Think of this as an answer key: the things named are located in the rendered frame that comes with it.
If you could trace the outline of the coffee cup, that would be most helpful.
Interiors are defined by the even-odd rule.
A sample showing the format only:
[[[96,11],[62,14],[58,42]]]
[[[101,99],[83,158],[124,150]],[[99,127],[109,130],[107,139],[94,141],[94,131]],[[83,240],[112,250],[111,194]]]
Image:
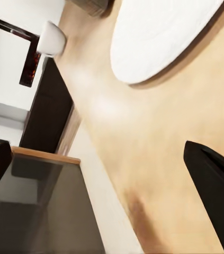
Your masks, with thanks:
[[[44,21],[42,33],[38,39],[37,51],[46,57],[54,58],[57,54],[61,54],[67,45],[64,32],[49,20]]]

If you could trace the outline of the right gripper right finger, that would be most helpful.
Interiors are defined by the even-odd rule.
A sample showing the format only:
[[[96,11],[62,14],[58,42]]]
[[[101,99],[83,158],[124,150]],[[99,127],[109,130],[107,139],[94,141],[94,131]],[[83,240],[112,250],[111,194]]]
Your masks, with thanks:
[[[224,157],[186,141],[183,159],[224,249]]]

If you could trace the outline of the saucer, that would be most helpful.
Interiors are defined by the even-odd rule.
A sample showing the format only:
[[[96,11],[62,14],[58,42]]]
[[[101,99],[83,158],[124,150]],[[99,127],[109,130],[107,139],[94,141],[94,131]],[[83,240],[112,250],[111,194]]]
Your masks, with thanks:
[[[122,0],[111,42],[120,82],[137,84],[175,60],[224,0]]]

